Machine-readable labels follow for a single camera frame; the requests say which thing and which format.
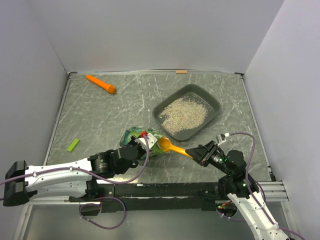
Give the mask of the green litter bag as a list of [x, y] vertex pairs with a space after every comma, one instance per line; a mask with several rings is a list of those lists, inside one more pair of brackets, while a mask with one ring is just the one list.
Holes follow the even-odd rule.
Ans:
[[142, 144], [142, 150], [144, 150], [144, 147], [147, 146], [144, 136], [147, 138], [150, 157], [164, 153], [158, 144], [158, 141], [164, 136], [152, 128], [145, 129], [136, 126], [128, 128], [122, 135], [119, 145], [124, 147], [128, 144]]

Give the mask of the yellow plastic scoop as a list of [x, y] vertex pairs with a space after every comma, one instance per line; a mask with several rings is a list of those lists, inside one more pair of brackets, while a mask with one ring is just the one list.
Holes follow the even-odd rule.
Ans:
[[163, 152], [169, 152], [169, 151], [172, 151], [172, 152], [175, 152], [175, 153], [178, 153], [178, 154], [181, 154], [183, 156], [186, 156], [186, 157], [189, 157], [189, 158], [193, 158], [192, 156], [190, 156], [189, 154], [186, 153], [186, 150], [181, 148], [181, 147], [178, 147], [178, 146], [175, 146], [171, 143], [171, 141], [166, 138], [166, 137], [161, 137], [158, 141], [157, 141], [157, 145], [161, 148], [161, 150]]

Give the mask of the grey litter box tray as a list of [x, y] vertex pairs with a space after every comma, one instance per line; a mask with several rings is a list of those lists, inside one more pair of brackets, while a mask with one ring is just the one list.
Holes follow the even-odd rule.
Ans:
[[187, 84], [155, 106], [152, 116], [168, 137], [186, 142], [220, 111], [221, 104], [214, 96], [199, 85]]

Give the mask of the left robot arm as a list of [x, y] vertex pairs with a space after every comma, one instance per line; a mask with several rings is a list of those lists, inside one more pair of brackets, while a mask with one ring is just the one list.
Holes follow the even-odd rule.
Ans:
[[116, 150], [108, 150], [81, 160], [47, 166], [16, 161], [5, 174], [3, 206], [15, 207], [31, 199], [69, 196], [95, 200], [99, 195], [97, 180], [112, 182], [136, 168], [138, 160], [150, 154], [155, 141], [138, 138]]

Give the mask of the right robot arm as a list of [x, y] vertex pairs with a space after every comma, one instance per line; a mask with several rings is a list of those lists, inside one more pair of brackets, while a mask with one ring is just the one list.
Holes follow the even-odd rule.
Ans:
[[209, 164], [225, 173], [218, 180], [218, 193], [230, 199], [240, 211], [256, 240], [289, 240], [266, 206], [263, 194], [255, 180], [246, 173], [244, 154], [230, 150], [225, 154], [214, 142], [186, 149], [185, 152], [202, 167]]

